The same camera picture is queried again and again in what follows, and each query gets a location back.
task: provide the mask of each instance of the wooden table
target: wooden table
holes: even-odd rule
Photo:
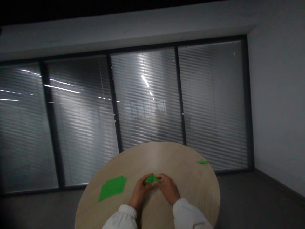
[[[75,229],[101,229],[108,218],[127,204],[136,182],[147,173],[165,173],[173,178],[181,197],[199,208],[215,226],[220,207],[219,185],[209,164],[195,150],[172,142],[150,142],[114,157],[91,179],[78,204]],[[124,192],[98,202],[102,185],[109,179],[127,177]],[[141,224],[147,228],[174,228],[172,207],[156,188],[146,196]]]

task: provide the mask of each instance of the window blinds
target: window blinds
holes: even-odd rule
[[[57,188],[38,64],[0,68],[0,126],[3,192]]]
[[[187,146],[215,171],[248,167],[241,42],[178,47]]]
[[[81,185],[119,153],[105,56],[48,62],[65,185]]]
[[[111,55],[123,150],[183,144],[174,48]]]

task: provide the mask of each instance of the person's left hand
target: person's left hand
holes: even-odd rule
[[[143,176],[137,181],[136,186],[134,187],[133,194],[128,205],[132,206],[137,212],[140,210],[145,194],[155,187],[155,183],[145,183],[145,180],[152,174],[153,173]]]

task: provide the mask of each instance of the person's right hand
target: person's right hand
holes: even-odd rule
[[[156,182],[156,186],[161,190],[169,204],[173,206],[177,200],[181,199],[174,181],[168,175],[163,173],[156,175],[156,178],[163,179],[163,184]]]

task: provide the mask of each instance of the white sleeve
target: white sleeve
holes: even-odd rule
[[[137,212],[129,205],[121,205],[119,211],[114,213],[102,229],[137,229]]]
[[[204,214],[181,198],[173,206],[175,229],[213,229]]]

